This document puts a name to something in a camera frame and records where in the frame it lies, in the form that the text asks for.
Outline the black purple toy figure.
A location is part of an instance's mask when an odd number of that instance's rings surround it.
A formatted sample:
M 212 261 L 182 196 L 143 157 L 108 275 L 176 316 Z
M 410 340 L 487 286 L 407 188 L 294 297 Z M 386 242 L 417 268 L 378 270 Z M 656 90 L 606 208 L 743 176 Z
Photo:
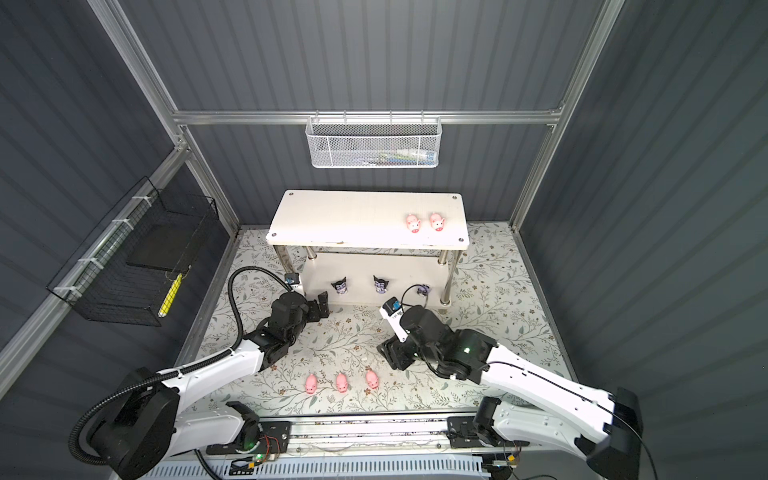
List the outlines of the black purple toy figure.
M 375 291 L 378 294 L 385 294 L 388 292 L 390 281 L 384 278 L 373 276 L 373 283 Z
M 348 286 L 347 286 L 347 278 L 343 277 L 340 280 L 334 281 L 331 283 L 332 287 L 334 288 L 335 292 L 338 295 L 344 295 L 348 292 Z

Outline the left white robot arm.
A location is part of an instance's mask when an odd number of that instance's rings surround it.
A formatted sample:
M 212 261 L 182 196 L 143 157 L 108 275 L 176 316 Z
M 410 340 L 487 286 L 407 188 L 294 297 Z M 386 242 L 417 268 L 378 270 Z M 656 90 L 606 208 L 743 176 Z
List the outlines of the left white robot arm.
M 308 300 L 282 294 L 271 315 L 239 344 L 197 362 L 153 373 L 140 368 L 110 396 L 78 419 L 68 437 L 70 454 L 107 465 L 123 479 L 138 479 L 168 457 L 210 445 L 250 454 L 268 445 L 259 416 L 240 401 L 220 410 L 188 413 L 196 401 L 226 384 L 257 374 L 285 357 L 307 324 L 330 314 L 328 295 Z

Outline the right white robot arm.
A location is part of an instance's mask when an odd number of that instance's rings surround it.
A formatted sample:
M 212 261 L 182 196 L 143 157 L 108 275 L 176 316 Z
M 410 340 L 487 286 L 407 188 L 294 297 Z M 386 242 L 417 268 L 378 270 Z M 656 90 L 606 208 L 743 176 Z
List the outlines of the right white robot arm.
M 584 460 L 605 479 L 638 478 L 643 421 L 634 392 L 568 380 L 476 330 L 452 330 L 420 305 L 390 298 L 380 314 L 394 332 L 378 347 L 392 369 L 405 371 L 421 360 L 439 378 L 494 388 L 535 406 L 524 413 L 497 397 L 483 398 L 473 419 L 483 444 L 540 444 Z

